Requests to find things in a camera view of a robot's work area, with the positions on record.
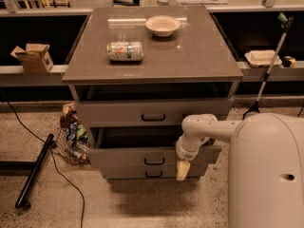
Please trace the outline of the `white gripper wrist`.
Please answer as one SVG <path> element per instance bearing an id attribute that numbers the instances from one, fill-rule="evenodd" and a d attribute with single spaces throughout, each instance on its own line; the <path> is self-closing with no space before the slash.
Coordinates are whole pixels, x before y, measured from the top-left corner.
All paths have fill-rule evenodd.
<path id="1" fill-rule="evenodd" d="M 184 181 L 190 170 L 192 161 L 199 153 L 202 146 L 201 138 L 190 138 L 182 134 L 176 143 L 176 152 L 178 157 L 183 161 L 177 161 L 177 181 Z"/>

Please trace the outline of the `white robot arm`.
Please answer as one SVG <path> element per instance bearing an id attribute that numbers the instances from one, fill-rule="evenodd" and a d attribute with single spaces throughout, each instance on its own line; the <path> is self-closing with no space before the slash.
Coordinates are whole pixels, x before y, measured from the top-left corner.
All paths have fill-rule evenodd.
<path id="1" fill-rule="evenodd" d="M 177 179 L 210 139 L 229 144 L 228 228 L 304 228 L 304 119 L 260 113 L 241 121 L 190 115 L 176 143 Z"/>

